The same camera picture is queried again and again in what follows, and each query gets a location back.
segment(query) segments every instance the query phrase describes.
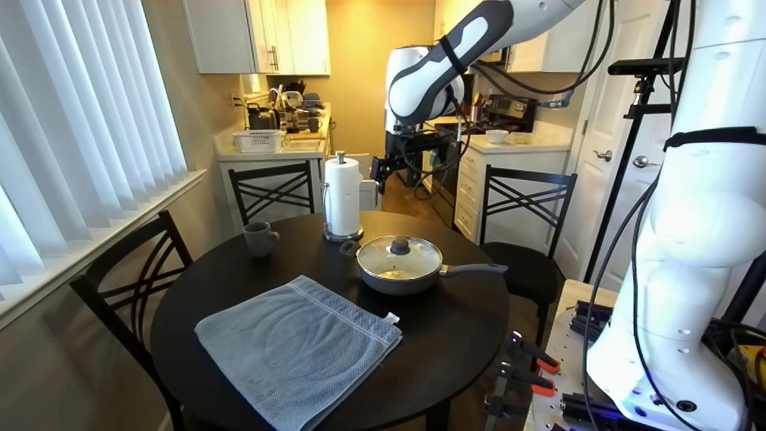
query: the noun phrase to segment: kitchen appliance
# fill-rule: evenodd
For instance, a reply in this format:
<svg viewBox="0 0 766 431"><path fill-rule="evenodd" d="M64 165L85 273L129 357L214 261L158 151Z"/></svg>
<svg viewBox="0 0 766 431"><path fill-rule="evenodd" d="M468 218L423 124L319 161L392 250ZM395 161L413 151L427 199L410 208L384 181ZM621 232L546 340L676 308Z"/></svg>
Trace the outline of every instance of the kitchen appliance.
<svg viewBox="0 0 766 431"><path fill-rule="evenodd" d="M444 255L434 242L395 236L386 236L358 250L358 263L367 287L392 298L419 294L447 275L508 272L508 267L498 263L446 267Z"/></svg>
<svg viewBox="0 0 766 431"><path fill-rule="evenodd" d="M488 93L478 96L478 118L470 127L474 135L487 130L532 133L536 115L536 98Z"/></svg>
<svg viewBox="0 0 766 431"><path fill-rule="evenodd" d="M280 114L273 109L246 106L250 130L280 130Z"/></svg>
<svg viewBox="0 0 766 431"><path fill-rule="evenodd" d="M304 96L300 91L285 91L282 93L282 127L287 130L287 135L297 135L300 127L300 109L304 106Z"/></svg>

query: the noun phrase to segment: cabinet door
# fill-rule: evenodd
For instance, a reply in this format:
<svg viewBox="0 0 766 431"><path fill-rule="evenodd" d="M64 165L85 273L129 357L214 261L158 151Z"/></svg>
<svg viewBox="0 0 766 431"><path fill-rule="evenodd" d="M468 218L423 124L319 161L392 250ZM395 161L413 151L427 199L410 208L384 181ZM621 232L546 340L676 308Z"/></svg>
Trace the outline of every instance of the cabinet door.
<svg viewBox="0 0 766 431"><path fill-rule="evenodd" d="M276 45L273 75L330 75L326 0L267 0L273 6L268 39Z"/></svg>
<svg viewBox="0 0 766 431"><path fill-rule="evenodd" d="M262 75L273 75L279 70L279 52L270 35L270 19L273 18L273 0L246 0L246 15L250 15L250 35L251 35L251 49L256 58L256 70Z"/></svg>
<svg viewBox="0 0 766 431"><path fill-rule="evenodd" d="M595 19L597 3L584 3L551 32L508 49L508 72L579 72L592 41Z"/></svg>
<svg viewBox="0 0 766 431"><path fill-rule="evenodd" d="M259 72L244 0L185 0L185 7L201 75Z"/></svg>

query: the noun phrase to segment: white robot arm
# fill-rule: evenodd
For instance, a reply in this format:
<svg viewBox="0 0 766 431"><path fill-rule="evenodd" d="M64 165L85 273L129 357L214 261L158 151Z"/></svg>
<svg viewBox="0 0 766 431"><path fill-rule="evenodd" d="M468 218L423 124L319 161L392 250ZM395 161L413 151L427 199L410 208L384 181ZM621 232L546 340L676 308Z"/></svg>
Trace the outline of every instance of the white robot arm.
<svg viewBox="0 0 766 431"><path fill-rule="evenodd" d="M459 75L481 55L535 39L581 0L483 0L438 45L408 45L389 58L386 158L374 161L382 190L408 157L444 149L441 137L419 135L421 123L452 114L464 98Z"/></svg>
<svg viewBox="0 0 766 431"><path fill-rule="evenodd" d="M483 0L441 45L392 52L389 143L451 114L462 98L455 76L464 67L551 29L579 3ZM766 27L760 6L700 0L700 32L674 124L682 146L668 149L648 205L634 263L639 285L626 280L610 325L590 351L597 385L626 416L660 428L742 428L748 416L736 373L702 339L732 269L766 250Z"/></svg>

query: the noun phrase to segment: paper towel roll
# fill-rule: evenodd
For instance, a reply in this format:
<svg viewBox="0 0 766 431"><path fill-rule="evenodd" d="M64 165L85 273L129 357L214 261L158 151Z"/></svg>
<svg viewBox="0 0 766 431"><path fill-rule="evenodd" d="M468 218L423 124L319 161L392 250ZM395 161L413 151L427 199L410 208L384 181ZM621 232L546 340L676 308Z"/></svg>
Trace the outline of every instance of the paper towel roll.
<svg viewBox="0 0 766 431"><path fill-rule="evenodd" d="M359 232L359 161L338 153L326 161L326 228L330 239Z"/></svg>

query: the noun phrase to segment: box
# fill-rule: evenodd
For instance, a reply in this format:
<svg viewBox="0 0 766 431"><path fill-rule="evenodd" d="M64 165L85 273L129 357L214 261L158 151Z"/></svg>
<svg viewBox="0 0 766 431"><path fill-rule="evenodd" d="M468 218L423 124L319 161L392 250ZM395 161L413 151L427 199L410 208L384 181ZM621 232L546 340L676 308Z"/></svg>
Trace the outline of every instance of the box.
<svg viewBox="0 0 766 431"><path fill-rule="evenodd" d="M240 153L279 151L285 139L282 130L246 130L236 133L236 146Z"/></svg>

